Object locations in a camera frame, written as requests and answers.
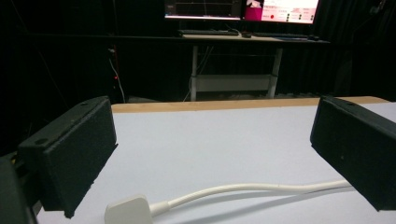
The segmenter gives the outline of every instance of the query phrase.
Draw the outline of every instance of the keyboard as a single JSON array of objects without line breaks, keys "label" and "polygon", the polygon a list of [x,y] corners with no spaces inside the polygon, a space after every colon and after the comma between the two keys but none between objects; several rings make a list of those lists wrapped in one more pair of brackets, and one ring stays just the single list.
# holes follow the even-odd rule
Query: keyboard
[{"label": "keyboard", "polygon": [[304,38],[307,39],[307,35],[297,35],[297,34],[277,34],[277,33],[252,33],[251,35],[257,37],[274,37],[274,38]]},{"label": "keyboard", "polygon": [[234,35],[238,36],[237,32],[230,31],[215,31],[215,30],[178,30],[180,35]]}]

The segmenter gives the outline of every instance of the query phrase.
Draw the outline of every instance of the desk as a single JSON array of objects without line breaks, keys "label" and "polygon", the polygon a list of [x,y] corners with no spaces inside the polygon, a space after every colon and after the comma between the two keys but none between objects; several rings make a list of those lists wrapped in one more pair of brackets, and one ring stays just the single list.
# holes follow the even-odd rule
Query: desk
[{"label": "desk", "polygon": [[[374,97],[351,99],[396,121],[395,103]],[[317,101],[113,105],[119,146],[72,219],[62,212],[40,212],[39,223],[103,224],[108,203],[138,193],[156,203],[225,184],[312,184],[339,179],[310,146]],[[357,191],[342,189],[297,196],[255,191],[214,195],[155,217],[154,223],[394,220],[396,212],[377,213]]]},{"label": "desk", "polygon": [[[244,38],[241,35],[183,35],[186,39],[202,40],[234,40],[242,42],[285,42],[297,43],[313,42],[317,44],[329,44],[327,41],[311,41],[302,39],[280,39],[272,37]],[[279,67],[282,60],[282,48],[277,48],[274,54],[274,64],[270,74],[262,75],[197,75],[198,45],[192,48],[192,71],[191,71],[191,101],[196,100],[198,91],[268,91],[267,97],[275,96],[276,83],[279,75]]]}]

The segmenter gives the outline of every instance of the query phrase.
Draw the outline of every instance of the desk leg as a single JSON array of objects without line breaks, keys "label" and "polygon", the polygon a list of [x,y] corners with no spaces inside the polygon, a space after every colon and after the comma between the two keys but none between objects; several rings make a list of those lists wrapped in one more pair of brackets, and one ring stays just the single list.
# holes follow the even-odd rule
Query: desk leg
[{"label": "desk leg", "polygon": [[276,50],[273,71],[271,73],[270,81],[268,83],[267,98],[270,99],[274,99],[275,96],[275,89],[276,89],[277,78],[279,75],[280,61],[282,60],[282,52],[283,49]]},{"label": "desk leg", "polygon": [[198,46],[192,48],[192,71],[191,71],[191,101],[196,101],[197,97],[197,61]]}]

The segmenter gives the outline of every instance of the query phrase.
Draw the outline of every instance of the dark background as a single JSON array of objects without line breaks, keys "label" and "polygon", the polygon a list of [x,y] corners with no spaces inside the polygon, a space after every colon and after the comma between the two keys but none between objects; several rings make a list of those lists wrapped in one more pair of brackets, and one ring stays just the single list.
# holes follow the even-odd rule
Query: dark background
[{"label": "dark background", "polygon": [[[175,36],[177,29],[227,29],[318,35],[358,49],[285,49],[276,94],[371,95],[396,100],[392,53],[395,0],[321,0],[314,25],[165,21],[162,0],[0,0],[0,154],[59,117],[73,105],[101,95],[122,103],[109,59],[125,98],[181,101],[189,90],[191,46],[141,43],[39,44],[24,34]],[[220,53],[267,49],[219,47]],[[206,72],[260,73],[265,60],[213,58]],[[220,70],[213,64],[221,64]]]}]

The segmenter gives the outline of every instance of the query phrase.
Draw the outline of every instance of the computer monitor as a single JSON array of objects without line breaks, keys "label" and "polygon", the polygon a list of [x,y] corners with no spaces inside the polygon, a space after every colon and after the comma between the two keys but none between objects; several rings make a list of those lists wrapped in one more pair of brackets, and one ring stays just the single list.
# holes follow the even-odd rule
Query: computer monitor
[{"label": "computer monitor", "polygon": [[244,21],[313,24],[319,0],[246,0]]},{"label": "computer monitor", "polygon": [[164,0],[166,20],[240,21],[242,0]]}]

